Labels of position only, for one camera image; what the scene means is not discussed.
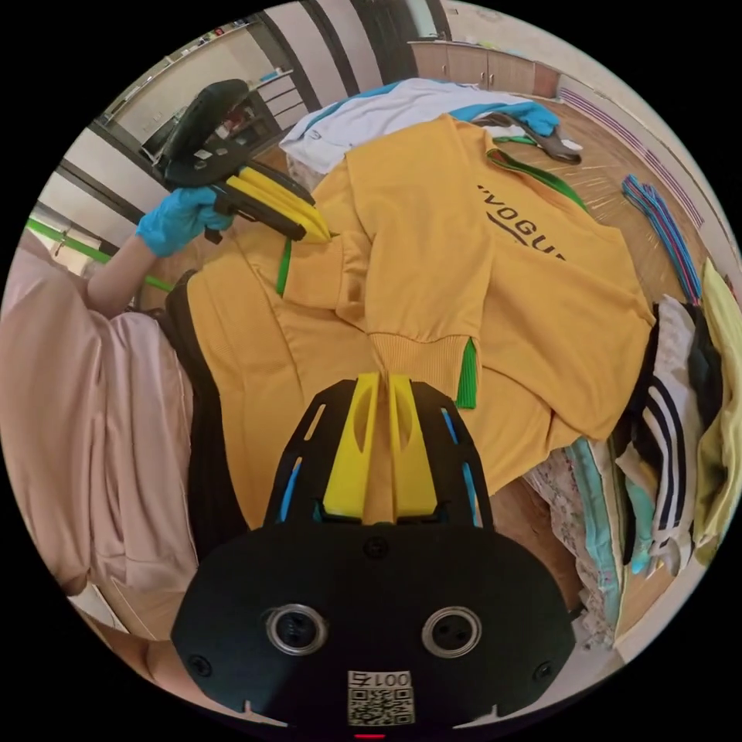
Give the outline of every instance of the screw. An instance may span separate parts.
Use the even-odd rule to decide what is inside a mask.
[[[363,544],[363,553],[369,559],[383,559],[389,553],[389,543],[381,536],[371,536]]]
[[[188,657],[188,664],[191,670],[200,678],[208,678],[211,675],[211,665],[206,657],[201,655],[191,655]]]
[[[533,679],[545,680],[548,677],[551,677],[551,662],[544,662],[536,668],[536,671],[533,673]]]

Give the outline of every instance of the sticker with number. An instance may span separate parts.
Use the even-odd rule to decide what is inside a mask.
[[[348,725],[395,727],[415,721],[412,677],[407,670],[348,673]]]

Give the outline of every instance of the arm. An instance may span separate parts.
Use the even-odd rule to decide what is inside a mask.
[[[157,256],[144,240],[132,235],[87,282],[86,304],[109,319],[122,313],[136,294]]]

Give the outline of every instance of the qr code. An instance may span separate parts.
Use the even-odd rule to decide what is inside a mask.
[[[414,721],[411,688],[348,688],[351,727],[393,727]]]

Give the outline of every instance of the pink fabric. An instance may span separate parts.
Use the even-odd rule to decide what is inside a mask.
[[[16,251],[0,309],[0,441],[31,537],[68,594],[109,577],[183,591],[189,381],[153,319],[89,311],[32,252]]]

